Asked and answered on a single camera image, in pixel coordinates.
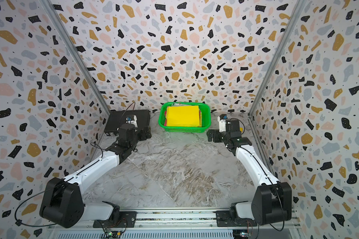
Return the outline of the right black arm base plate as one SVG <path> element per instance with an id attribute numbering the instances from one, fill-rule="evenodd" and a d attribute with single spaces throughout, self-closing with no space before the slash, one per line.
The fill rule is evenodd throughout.
<path id="1" fill-rule="evenodd" d="M 253 219 L 240 218 L 235 213 L 227 210 L 215 212 L 218 227 L 256 227 L 257 223 Z"/>

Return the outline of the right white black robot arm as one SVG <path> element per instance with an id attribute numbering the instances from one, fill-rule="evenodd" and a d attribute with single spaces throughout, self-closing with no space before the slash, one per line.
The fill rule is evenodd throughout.
<path id="1" fill-rule="evenodd" d="M 218 116 L 219 129 L 207 131 L 209 142 L 223 143 L 246 169 L 254 186 L 255 194 L 251 201 L 233 203 L 228 218 L 233 225 L 241 221 L 258 226 L 274 223 L 284 224 L 292 217 L 292 189 L 287 182 L 280 182 L 257 155 L 252 142 L 243 136 L 240 120 L 229 119 L 227 115 Z"/>

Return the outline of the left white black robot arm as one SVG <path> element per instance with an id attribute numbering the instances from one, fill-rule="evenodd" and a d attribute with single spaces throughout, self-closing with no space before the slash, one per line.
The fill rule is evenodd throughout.
<path id="1" fill-rule="evenodd" d="M 51 224 L 71 228 L 80 221 L 118 220 L 119 207 L 113 203 L 85 204 L 83 194 L 100 177 L 124 162 L 137 150 L 137 144 L 152 137 L 150 126 L 136 128 L 125 123 L 118 129 L 115 142 L 101 155 L 80 170 L 60 179 L 48 181 L 40 206 L 39 215 Z"/>

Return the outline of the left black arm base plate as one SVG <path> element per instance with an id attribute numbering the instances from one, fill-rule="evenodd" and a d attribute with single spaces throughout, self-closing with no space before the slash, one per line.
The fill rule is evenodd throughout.
<path id="1" fill-rule="evenodd" d="M 93 223 L 93 228 L 133 228 L 136 219 L 136 211 L 117 211 L 107 220 L 96 220 Z"/>

